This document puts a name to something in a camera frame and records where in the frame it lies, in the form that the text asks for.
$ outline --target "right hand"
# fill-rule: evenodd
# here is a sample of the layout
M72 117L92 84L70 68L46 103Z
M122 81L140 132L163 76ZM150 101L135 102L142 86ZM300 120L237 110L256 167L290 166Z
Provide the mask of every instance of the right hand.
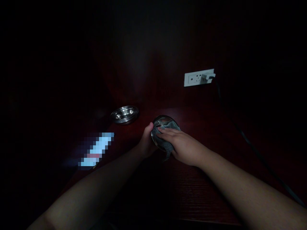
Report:
M162 129L160 127L158 127L158 130L161 132L157 134L158 138L173 145L172 154L177 160L187 165L201 166L204 155L207 151L210 151L208 148L182 131L171 128Z

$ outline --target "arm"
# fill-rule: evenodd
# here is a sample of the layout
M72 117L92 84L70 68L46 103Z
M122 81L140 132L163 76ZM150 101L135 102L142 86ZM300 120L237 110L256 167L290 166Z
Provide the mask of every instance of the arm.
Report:
M118 159L80 180L28 229L89 229L105 212L144 158L155 150L150 123L140 143Z
M307 210L279 191L175 129L158 137L174 146L174 157L202 169L250 229L307 229Z

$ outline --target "bowl rim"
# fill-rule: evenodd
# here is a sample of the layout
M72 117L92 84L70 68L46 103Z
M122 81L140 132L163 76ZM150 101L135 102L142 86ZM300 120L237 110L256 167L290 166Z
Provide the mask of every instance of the bowl rim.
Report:
M135 109L135 112L134 112L133 114L131 114L131 115L125 117L125 118L122 118L122 119L114 119L114 118L112 118L112 115L113 115L114 113L118 112L119 110L121 110L121 109L123 109L123 108L125 108L125 107L132 107L132 108ZM120 107L120 108L114 110L114 111L111 113L111 115L110 115L110 119L111 119L113 122L115 122L115 123L123 123L123 122L129 121L130 119L132 119L132 118L133 118L134 116L136 116L137 114L138 114L138 108L137 108L136 106L133 106L133 105L126 105L126 106L123 106L123 107Z

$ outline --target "white outlet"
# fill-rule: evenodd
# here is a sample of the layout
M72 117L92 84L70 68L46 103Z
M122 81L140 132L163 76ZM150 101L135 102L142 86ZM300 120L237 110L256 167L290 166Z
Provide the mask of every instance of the white outlet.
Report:
M212 79L205 80L204 78L201 77L202 74L209 74L209 73L214 73L214 69L185 73L184 87L211 83Z

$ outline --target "left arm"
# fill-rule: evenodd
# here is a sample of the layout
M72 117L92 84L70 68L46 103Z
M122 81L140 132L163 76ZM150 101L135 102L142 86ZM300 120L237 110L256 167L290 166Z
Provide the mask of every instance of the left arm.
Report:
M128 153L80 180L28 229L89 229L106 211L120 189L143 159L155 150L150 139L150 123L140 143Z

